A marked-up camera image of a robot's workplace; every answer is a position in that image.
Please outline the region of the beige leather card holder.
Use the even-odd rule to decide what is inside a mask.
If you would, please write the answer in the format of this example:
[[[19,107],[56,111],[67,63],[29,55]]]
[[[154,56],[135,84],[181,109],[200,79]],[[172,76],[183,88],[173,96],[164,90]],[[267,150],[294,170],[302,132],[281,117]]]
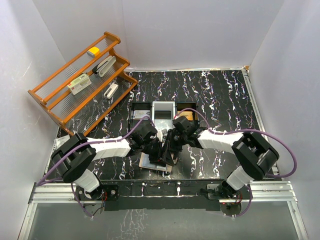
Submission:
[[[144,169],[149,169],[149,170],[168,172],[168,173],[171,173],[173,168],[171,165],[168,165],[168,164],[166,166],[160,166],[160,165],[150,163],[149,155],[143,152],[141,152],[139,155],[139,167]]]

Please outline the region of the gold card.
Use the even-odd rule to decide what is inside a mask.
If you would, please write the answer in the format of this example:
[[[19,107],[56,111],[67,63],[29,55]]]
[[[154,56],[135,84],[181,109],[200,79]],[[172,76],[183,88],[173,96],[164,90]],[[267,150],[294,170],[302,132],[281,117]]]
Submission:
[[[178,116],[179,117],[186,117],[189,121],[193,121],[194,117],[193,117],[193,112],[186,110],[186,111],[179,111],[178,112]]]

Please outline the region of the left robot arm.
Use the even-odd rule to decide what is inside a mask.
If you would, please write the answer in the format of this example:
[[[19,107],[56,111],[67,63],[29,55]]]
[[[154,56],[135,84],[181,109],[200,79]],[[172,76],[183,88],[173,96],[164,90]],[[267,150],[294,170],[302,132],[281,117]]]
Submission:
[[[163,131],[151,123],[142,122],[127,137],[95,139],[76,133],[57,150],[50,159],[53,164],[63,160],[56,170],[64,183],[75,183],[93,200],[103,195],[101,181],[88,167],[92,161],[131,157],[141,152],[157,156],[161,149]]]

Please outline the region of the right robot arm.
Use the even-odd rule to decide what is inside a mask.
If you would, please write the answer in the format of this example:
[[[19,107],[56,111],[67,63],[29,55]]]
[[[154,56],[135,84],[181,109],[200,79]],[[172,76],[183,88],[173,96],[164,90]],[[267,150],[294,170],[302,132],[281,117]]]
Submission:
[[[206,198],[235,198],[242,187],[251,181],[262,180],[280,158],[276,149],[254,130],[238,133],[213,131],[209,127],[199,127],[185,116],[174,119],[172,124],[174,128],[167,131],[165,139],[172,154],[182,151],[184,145],[189,145],[234,154],[240,164],[215,188],[202,188],[200,192]]]

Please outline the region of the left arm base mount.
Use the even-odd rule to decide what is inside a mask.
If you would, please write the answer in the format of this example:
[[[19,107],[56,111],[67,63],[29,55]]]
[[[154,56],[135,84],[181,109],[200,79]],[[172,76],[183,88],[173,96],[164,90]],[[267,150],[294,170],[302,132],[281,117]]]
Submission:
[[[117,201],[119,198],[119,186],[116,184],[102,184],[92,192],[85,191],[77,186],[75,193],[80,201]]]

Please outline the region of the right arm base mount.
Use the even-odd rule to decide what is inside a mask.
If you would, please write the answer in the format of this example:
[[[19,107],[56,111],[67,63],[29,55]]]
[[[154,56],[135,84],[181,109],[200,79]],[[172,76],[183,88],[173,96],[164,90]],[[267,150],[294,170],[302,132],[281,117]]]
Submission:
[[[209,183],[199,190],[199,194],[206,197],[208,200],[233,199],[236,197],[242,197],[243,200],[249,200],[253,197],[246,186],[243,186],[239,190],[234,190],[230,186],[223,186],[221,183]]]

